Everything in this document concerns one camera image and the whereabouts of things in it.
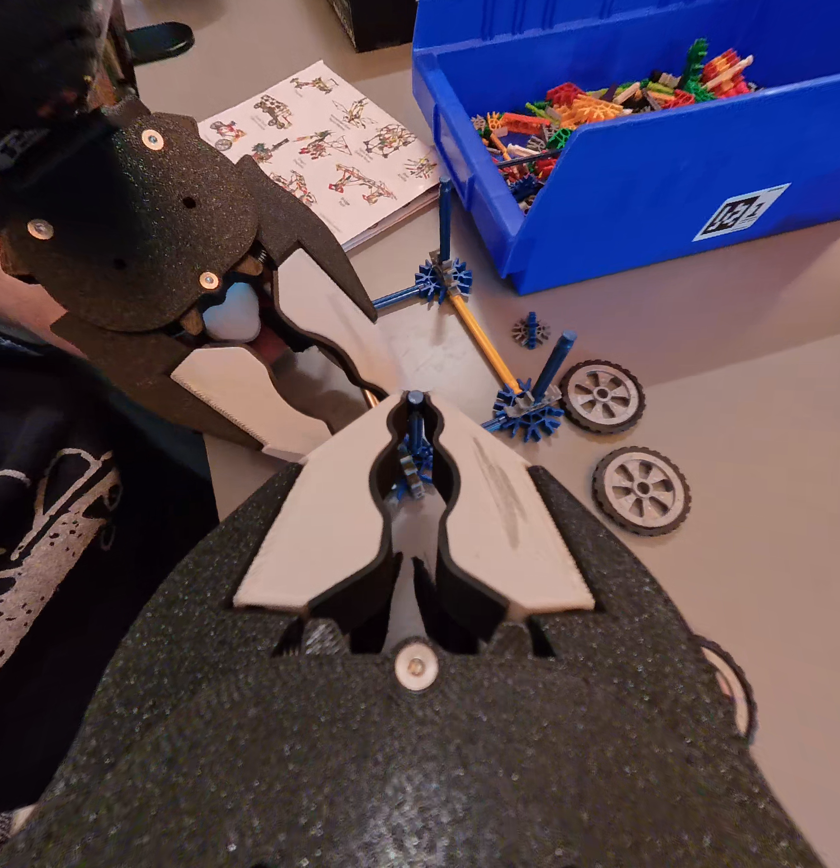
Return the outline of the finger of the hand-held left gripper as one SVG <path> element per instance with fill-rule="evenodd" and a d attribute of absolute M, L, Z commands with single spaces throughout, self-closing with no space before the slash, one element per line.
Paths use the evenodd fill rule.
<path fill-rule="evenodd" d="M 387 397 L 404 391 L 404 372 L 382 329 L 303 248 L 276 272 L 274 307 L 295 331 L 327 352 L 352 385 Z"/>
<path fill-rule="evenodd" d="M 274 365 L 241 346 L 196 349 L 171 379 L 250 434 L 273 458 L 303 462 L 365 414 L 361 390 L 317 348 L 285 352 Z"/>

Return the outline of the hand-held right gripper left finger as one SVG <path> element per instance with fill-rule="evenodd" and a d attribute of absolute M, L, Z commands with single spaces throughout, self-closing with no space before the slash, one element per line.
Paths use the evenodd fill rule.
<path fill-rule="evenodd" d="M 384 518 L 371 483 L 392 444 L 385 398 L 313 450 L 233 596 L 236 608 L 310 609 L 325 592 L 369 567 L 381 550 Z"/>

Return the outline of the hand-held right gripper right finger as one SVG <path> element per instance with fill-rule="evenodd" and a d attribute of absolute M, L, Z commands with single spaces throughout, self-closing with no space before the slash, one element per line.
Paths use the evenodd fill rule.
<path fill-rule="evenodd" d="M 444 500 L 436 591 L 450 616 L 593 610 L 595 599 L 544 504 L 529 463 L 428 393 L 433 483 Z"/>

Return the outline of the blue yellow toy rod frame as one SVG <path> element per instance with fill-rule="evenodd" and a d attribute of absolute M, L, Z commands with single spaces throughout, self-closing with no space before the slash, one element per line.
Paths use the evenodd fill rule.
<path fill-rule="evenodd" d="M 537 379 L 521 380 L 512 374 L 501 353 L 469 309 L 473 276 L 467 263 L 451 257 L 453 182 L 443 176 L 438 183 L 439 244 L 415 272 L 409 288 L 374 300 L 377 311 L 419 299 L 428 308 L 448 304 L 458 316 L 477 350 L 497 375 L 501 388 L 492 416 L 481 427 L 489 433 L 505 431 L 525 443 L 540 442 L 561 427 L 564 410 L 562 390 L 554 379 L 577 340 L 574 331 L 564 331 L 556 340 Z"/>

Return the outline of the blue storage bin white label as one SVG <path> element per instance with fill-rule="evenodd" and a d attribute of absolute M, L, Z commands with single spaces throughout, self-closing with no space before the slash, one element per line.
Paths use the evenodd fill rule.
<path fill-rule="evenodd" d="M 697 38 L 763 88 L 581 127 L 520 209 L 474 116 L 681 73 Z M 413 91 L 521 295 L 840 220 L 840 1 L 419 2 Z"/>

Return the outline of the pile of colourful toy pieces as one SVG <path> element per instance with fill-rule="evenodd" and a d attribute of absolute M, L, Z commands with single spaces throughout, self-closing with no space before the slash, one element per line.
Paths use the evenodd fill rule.
<path fill-rule="evenodd" d="M 709 57 L 708 49 L 706 38 L 693 42 L 679 75 L 655 70 L 643 79 L 615 82 L 599 90 L 585 90 L 565 81 L 548 90 L 543 99 L 526 102 L 519 110 L 488 111 L 474 115 L 470 122 L 525 214 L 578 129 L 761 90 L 746 74 L 753 55 L 742 56 L 736 49 L 728 49 Z"/>

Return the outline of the grey toy wheel black tyre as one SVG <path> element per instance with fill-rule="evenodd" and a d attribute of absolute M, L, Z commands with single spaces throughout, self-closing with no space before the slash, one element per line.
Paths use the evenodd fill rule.
<path fill-rule="evenodd" d="M 596 435 L 618 435 L 638 424 L 646 408 L 639 379 L 606 360 L 572 366 L 559 381 L 567 420 Z"/>
<path fill-rule="evenodd" d="M 684 473 L 670 458 L 646 447 L 609 452 L 595 466 L 591 493 L 612 522 L 640 537 L 678 529 L 690 513 L 692 495 Z"/>

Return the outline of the toy instruction booklet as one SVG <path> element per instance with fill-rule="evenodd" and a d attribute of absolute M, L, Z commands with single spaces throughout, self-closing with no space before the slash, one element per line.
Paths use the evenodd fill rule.
<path fill-rule="evenodd" d="M 345 251 L 435 202 L 436 152 L 322 61 L 198 123 L 231 161 L 251 156 Z"/>

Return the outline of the small blue grey toy connector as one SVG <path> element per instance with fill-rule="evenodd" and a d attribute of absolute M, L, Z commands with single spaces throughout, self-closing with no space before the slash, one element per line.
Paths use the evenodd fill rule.
<path fill-rule="evenodd" d="M 549 340 L 549 326 L 538 318 L 535 311 L 529 311 L 512 326 L 511 337 L 519 346 L 534 351 Z"/>

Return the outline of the person's black printed t-shirt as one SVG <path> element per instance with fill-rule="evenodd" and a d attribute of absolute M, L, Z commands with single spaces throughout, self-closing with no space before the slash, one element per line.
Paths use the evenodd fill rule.
<path fill-rule="evenodd" d="M 42 797 L 122 638 L 217 523 L 198 433 L 0 332 L 0 814 Z"/>

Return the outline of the black box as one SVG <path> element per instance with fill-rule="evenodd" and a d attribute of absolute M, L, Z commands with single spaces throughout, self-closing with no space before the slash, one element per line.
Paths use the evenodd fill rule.
<path fill-rule="evenodd" d="M 412 43 L 417 1 L 329 1 L 357 53 Z"/>

